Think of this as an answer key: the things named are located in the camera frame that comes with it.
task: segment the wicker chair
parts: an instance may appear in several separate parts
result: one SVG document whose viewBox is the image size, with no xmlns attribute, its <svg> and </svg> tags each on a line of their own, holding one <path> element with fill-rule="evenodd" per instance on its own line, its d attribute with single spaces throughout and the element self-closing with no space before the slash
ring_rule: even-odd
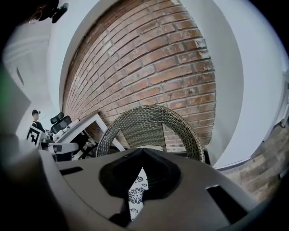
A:
<svg viewBox="0 0 289 231">
<path fill-rule="evenodd" d="M 176 112 L 157 105 L 135 107 L 116 118 L 103 134 L 96 155 L 99 157 L 108 154 L 119 130 L 131 148 L 154 145 L 161 146 L 166 151 L 163 125 L 180 137 L 188 158 L 205 162 L 203 147 L 193 128 Z"/>
</svg>

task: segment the white table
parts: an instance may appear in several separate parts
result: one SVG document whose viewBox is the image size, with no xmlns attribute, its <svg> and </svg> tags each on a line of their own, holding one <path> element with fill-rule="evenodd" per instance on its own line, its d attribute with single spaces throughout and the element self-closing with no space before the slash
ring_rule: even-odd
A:
<svg viewBox="0 0 289 231">
<path fill-rule="evenodd" d="M 59 137 L 56 143 L 70 143 L 79 133 L 81 133 L 94 121 L 98 124 L 98 126 L 103 132 L 106 131 L 107 126 L 105 125 L 103 120 L 100 118 L 99 114 L 97 112 L 94 112 L 84 117 L 78 123 L 76 123 L 73 127 L 71 127 L 67 132 L 65 132 L 61 137 Z M 117 141 L 117 139 L 114 138 L 112 143 L 121 152 L 125 150 L 123 146 Z"/>
</svg>

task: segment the person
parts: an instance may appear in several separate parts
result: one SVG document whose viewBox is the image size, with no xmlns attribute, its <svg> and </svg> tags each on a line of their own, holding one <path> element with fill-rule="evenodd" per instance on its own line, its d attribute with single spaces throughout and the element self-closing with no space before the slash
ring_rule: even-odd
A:
<svg viewBox="0 0 289 231">
<path fill-rule="evenodd" d="M 45 133 L 45 130 L 42 127 L 42 124 L 40 122 L 38 122 L 39 114 L 40 114 L 40 111 L 37 111 L 37 110 L 32 111 L 32 118 L 33 118 L 32 126 Z"/>
</svg>

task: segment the floor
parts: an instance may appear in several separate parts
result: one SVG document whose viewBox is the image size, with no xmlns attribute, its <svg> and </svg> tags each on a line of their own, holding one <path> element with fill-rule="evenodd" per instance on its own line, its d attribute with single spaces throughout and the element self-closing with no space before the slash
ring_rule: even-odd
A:
<svg viewBox="0 0 289 231">
<path fill-rule="evenodd" d="M 289 125 L 285 128 L 278 125 L 250 161 L 221 172 L 262 202 L 274 194 L 280 183 L 279 174 L 288 166 Z"/>
</svg>

